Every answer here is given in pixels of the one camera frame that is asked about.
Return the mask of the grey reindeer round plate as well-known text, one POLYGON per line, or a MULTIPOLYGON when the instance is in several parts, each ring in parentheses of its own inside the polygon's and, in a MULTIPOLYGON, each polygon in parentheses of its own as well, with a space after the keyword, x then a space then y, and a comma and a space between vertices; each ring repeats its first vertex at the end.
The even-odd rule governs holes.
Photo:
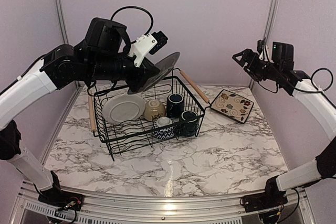
POLYGON ((150 89, 151 87, 156 85, 158 82, 160 82, 163 78, 165 78, 172 71, 172 69, 176 65, 179 57, 180 57, 180 52, 174 52, 174 53, 168 55, 167 57, 165 57, 164 59, 160 60, 156 64, 154 64, 156 67, 158 67, 160 69, 160 73, 157 76, 151 78, 150 79, 151 83, 146 85, 145 88, 141 92, 150 89))

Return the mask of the white striped round plate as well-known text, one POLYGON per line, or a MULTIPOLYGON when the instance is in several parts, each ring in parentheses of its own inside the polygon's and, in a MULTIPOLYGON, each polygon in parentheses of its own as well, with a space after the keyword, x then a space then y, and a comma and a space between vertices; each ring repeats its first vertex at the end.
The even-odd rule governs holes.
POLYGON ((109 99, 102 108, 103 118, 112 124, 138 119, 145 110, 145 100, 137 94, 121 94, 109 99))

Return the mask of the square floral black-backed plate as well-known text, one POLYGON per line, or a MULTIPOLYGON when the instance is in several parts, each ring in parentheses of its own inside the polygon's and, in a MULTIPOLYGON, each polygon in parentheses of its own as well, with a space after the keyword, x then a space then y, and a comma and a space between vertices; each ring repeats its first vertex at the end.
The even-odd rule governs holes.
POLYGON ((246 123, 253 107, 253 101, 226 89, 223 89, 211 103, 212 110, 240 124, 246 123))

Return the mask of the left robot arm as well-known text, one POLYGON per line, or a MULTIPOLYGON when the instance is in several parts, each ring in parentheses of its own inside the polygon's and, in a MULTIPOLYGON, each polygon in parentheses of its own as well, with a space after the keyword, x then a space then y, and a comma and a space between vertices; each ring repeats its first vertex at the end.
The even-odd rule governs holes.
POLYGON ((125 81, 133 93, 146 90, 160 72, 146 56, 166 43, 161 31, 147 32, 132 42, 125 25, 94 18, 79 44, 63 44, 39 57, 1 92, 1 159, 15 166, 54 205, 63 205, 67 198, 57 175, 20 144, 14 118, 40 98, 74 81, 87 87, 98 80, 125 81))

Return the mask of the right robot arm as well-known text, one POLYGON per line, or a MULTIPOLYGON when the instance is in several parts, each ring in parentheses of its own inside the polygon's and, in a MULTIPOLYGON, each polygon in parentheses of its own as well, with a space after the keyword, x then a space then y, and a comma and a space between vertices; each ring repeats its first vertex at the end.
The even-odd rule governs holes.
POLYGON ((269 55, 265 43, 259 41, 258 51, 245 49, 234 54, 237 62, 256 81, 271 80, 299 101, 324 129, 330 143, 312 161, 267 180, 260 203, 271 207, 288 189, 305 187, 335 176, 335 105, 318 89, 313 77, 294 69, 294 47, 273 42, 269 55))

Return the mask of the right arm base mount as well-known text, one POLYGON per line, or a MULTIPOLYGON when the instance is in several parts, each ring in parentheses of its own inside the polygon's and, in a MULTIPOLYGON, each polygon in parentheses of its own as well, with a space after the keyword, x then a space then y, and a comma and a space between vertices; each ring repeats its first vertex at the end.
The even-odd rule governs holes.
POLYGON ((279 190, 276 178, 277 176, 266 181, 266 185, 262 193, 245 195, 240 199, 239 203, 242 207, 244 207, 245 212, 284 206, 288 202, 286 191, 279 190))

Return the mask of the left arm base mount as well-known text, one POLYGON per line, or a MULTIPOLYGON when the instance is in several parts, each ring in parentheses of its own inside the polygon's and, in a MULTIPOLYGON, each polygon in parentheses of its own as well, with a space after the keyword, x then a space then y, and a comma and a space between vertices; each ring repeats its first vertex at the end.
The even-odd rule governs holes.
POLYGON ((38 200, 59 208, 65 208, 68 204, 74 202, 75 204, 72 206, 73 209, 80 211, 84 196, 82 194, 62 190, 56 173, 54 171, 51 171, 50 173, 52 176, 52 187, 50 189, 39 190, 36 185, 34 185, 39 194, 38 200))

